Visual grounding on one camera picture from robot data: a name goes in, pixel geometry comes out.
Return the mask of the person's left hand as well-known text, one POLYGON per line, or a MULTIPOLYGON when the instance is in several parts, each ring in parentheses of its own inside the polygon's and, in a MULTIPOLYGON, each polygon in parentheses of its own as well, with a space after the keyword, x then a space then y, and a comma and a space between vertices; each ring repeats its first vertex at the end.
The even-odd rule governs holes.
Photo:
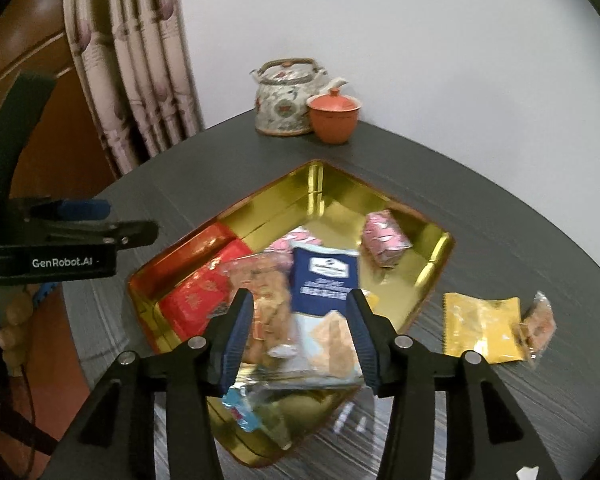
POLYGON ((34 312, 34 298, 40 291, 39 284, 17 288, 7 301, 0 328, 0 349, 8 374, 21 377, 26 364, 29 322, 34 312))

